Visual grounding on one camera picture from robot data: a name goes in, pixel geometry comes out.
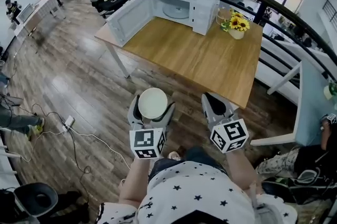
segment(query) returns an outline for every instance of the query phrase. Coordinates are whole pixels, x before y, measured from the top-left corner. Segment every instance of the star print shirt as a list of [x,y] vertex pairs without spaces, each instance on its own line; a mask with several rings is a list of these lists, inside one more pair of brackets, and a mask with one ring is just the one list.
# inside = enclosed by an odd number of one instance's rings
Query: star print shirt
[[[257,204],[274,205],[278,223],[296,223],[297,213],[276,196],[258,195]],[[256,223],[250,198],[229,177],[211,166],[186,161],[159,172],[149,182],[137,209],[101,204],[97,224]]]

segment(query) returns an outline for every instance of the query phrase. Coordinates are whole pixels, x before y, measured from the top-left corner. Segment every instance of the window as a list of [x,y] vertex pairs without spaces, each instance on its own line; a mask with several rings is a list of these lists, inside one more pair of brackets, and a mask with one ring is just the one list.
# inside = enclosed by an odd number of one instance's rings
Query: window
[[284,6],[292,12],[296,12],[302,0],[286,0]]

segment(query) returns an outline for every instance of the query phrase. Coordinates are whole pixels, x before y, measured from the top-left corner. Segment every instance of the black railing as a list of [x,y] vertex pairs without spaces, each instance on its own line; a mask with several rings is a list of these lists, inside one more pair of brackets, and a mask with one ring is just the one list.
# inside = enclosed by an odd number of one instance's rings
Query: black railing
[[337,11],[332,6],[332,4],[329,2],[329,0],[326,0],[323,10],[325,11],[326,15],[328,16],[328,19],[330,20],[331,25],[334,27],[334,29],[337,31]]
[[[286,30],[282,29],[279,25],[263,18],[263,15],[267,9],[267,7],[271,7],[272,9],[276,10],[278,13],[283,15],[285,18],[289,19],[293,24],[295,24],[298,28],[301,28],[303,32],[307,33],[311,39],[317,43],[318,47],[321,48],[334,62],[334,64],[337,66],[337,55],[334,53],[334,51],[330,48],[330,46],[322,39],[320,35],[318,35],[305,21],[300,19],[297,15],[295,15],[293,12],[291,12],[289,9],[284,7],[283,5],[279,4],[278,2],[274,0],[257,0],[258,2],[261,2],[260,7],[257,12],[254,12],[250,9],[245,8],[242,5],[239,5],[235,2],[232,2],[230,0],[221,0],[223,2],[226,2],[228,4],[231,4],[239,9],[242,9],[246,11],[247,13],[254,16],[254,22],[259,24],[261,22],[267,23],[271,25],[272,27],[279,30],[281,33],[289,37],[291,40],[293,40],[296,44],[299,45],[307,54],[309,54],[324,70],[324,74],[328,74],[332,79],[336,80],[335,77],[332,75],[332,73],[326,68],[326,66],[312,53],[310,49],[308,49],[301,40],[299,40],[297,37],[295,37],[293,34],[287,32]],[[295,60],[300,61],[300,59],[292,53],[290,50],[288,50],[286,47],[281,45],[279,42],[277,42],[274,39],[271,39],[267,35],[263,35],[264,38],[269,40],[271,43],[275,44],[280,49],[287,52],[290,56],[292,56]],[[272,56],[274,59],[279,61],[281,64],[283,64],[285,67],[290,68],[291,66],[287,64],[285,61],[283,61],[280,57],[276,55],[272,55],[271,52],[268,52],[268,55]],[[272,67],[270,64],[266,64],[266,61],[263,59],[260,59],[260,62],[264,63],[268,67],[271,67],[273,70],[275,70],[275,67]],[[279,74],[284,75],[283,72],[277,70],[276,71]]]

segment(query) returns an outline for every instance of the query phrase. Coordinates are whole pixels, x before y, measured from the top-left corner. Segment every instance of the wooden floor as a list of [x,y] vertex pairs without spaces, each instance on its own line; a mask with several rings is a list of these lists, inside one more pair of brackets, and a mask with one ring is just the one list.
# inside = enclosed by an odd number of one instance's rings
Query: wooden floor
[[[12,96],[24,98],[22,107],[30,110],[40,104],[45,113],[58,112],[64,119],[75,118],[74,128],[83,134],[96,134],[114,150],[120,152],[131,164],[126,114],[136,94],[149,87],[159,87],[171,101],[176,102],[174,120],[164,154],[180,145],[188,148],[202,145],[207,152],[226,165],[225,156],[210,144],[206,119],[202,113],[202,89],[155,65],[135,58],[127,52],[117,51],[131,73],[129,79],[114,63],[104,44],[94,33],[105,23],[90,0],[63,0],[66,19],[46,17],[39,31],[45,37],[37,47],[31,39],[22,46],[14,42],[9,49],[4,73],[14,74],[8,87]],[[35,106],[34,111],[41,114]],[[26,112],[15,109],[17,114]],[[296,107],[283,97],[269,96],[266,88],[254,82],[248,106],[239,110],[245,120],[250,138],[271,137],[290,133],[294,126]],[[58,133],[62,125],[54,114],[48,116],[45,131]],[[6,134],[11,151],[26,158],[32,144],[22,134]],[[75,135],[77,160],[80,168],[90,166],[92,172],[82,179],[90,197],[91,221],[96,218],[98,205],[104,201],[117,201],[118,185],[128,173],[122,159],[103,143],[92,137]],[[270,153],[273,147],[251,147],[245,151],[250,161]],[[47,134],[36,145],[31,162],[14,161],[21,181],[44,182],[59,193],[79,189],[81,172],[74,159],[72,139],[69,134]]]

